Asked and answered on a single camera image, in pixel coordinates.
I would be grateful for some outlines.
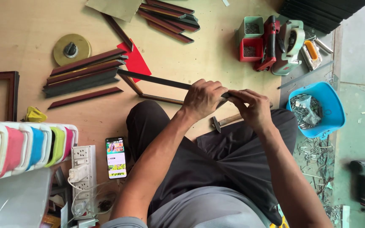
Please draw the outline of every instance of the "hammer head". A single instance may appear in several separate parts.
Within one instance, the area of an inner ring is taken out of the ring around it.
[[[218,130],[218,132],[221,132],[221,126],[219,125],[218,120],[216,119],[216,117],[212,117],[213,120],[213,124],[212,126],[216,128],[216,130]]]

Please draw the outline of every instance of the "smartphone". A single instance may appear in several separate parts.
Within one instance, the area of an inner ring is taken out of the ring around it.
[[[105,139],[109,179],[126,177],[126,159],[123,137]]]

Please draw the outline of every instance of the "wooden hammer handle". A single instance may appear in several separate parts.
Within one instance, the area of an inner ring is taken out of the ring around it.
[[[219,121],[219,125],[222,127],[222,126],[224,126],[228,123],[231,123],[233,121],[240,120],[241,118],[242,118],[242,116],[239,113],[239,114],[236,114],[232,117],[227,117],[226,119],[223,119],[223,120]]]

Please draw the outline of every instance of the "hand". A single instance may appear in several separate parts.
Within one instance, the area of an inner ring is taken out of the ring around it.
[[[216,106],[223,99],[221,95],[227,91],[219,81],[200,79],[189,88],[181,110],[186,111],[197,122],[216,110]]]
[[[229,90],[228,98],[240,112],[245,122],[257,133],[263,128],[273,125],[270,112],[270,99],[249,89]]]

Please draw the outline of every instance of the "gray shirt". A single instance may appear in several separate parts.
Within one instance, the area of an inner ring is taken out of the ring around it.
[[[136,217],[111,220],[102,228],[265,228],[271,222],[239,192],[225,187],[201,187],[186,192],[156,210],[147,225]]]

